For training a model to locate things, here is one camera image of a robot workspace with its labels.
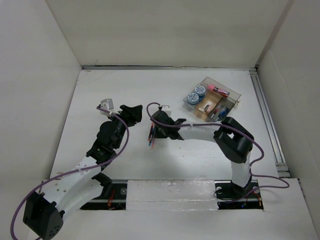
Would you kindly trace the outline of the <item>blue tape roll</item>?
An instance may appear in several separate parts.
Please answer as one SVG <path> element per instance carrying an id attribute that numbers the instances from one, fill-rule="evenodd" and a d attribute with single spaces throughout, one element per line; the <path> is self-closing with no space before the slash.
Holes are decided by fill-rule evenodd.
<path id="1" fill-rule="evenodd" d="M 194 92 L 198 95 L 199 97 L 199 100 L 200 99 L 203 99 L 206 95 L 206 88 L 203 86 L 203 85 L 197 85 L 195 88 L 194 88 Z"/>
<path id="2" fill-rule="evenodd" d="M 199 103 L 200 98 L 197 93 L 191 92 L 188 94 L 186 100 L 189 105 L 196 106 Z"/>

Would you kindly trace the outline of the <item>blue ballpoint pen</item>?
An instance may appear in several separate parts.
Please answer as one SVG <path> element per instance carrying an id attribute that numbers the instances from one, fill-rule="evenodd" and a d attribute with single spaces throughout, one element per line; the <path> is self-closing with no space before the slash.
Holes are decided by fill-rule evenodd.
<path id="1" fill-rule="evenodd" d="M 224 117 L 228 114 L 228 112 L 229 112 L 229 109 L 227 107 L 223 107 L 219 112 L 217 120 L 218 121 L 223 120 Z"/>

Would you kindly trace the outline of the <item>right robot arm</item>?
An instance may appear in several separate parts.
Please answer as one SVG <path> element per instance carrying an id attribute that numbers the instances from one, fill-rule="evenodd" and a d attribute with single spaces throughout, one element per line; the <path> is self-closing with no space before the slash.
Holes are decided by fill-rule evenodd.
<path id="1" fill-rule="evenodd" d="M 249 192 L 252 177 L 250 174 L 250 154 L 253 143 L 234 130 L 253 136 L 234 118 L 226 117 L 221 123 L 233 129 L 216 125 L 191 126 L 185 118 L 174 121 L 169 115 L 158 110 L 152 118 L 155 123 L 155 138 L 171 140 L 202 140 L 216 143 L 224 156 L 231 162 L 232 177 L 230 185 L 217 192 L 221 197 L 235 200 Z"/>

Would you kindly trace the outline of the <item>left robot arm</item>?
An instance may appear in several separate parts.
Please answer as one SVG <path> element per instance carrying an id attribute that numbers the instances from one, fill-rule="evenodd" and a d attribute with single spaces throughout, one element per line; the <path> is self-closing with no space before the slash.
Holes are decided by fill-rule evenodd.
<path id="1" fill-rule="evenodd" d="M 51 240 L 65 220 L 88 201 L 111 194 L 112 180 L 103 170 L 124 150 L 128 130 L 142 120 L 142 105 L 121 105 L 118 112 L 97 107 L 108 120 L 99 127 L 96 138 L 68 171 L 53 175 L 24 199 L 22 221 L 40 240 Z"/>

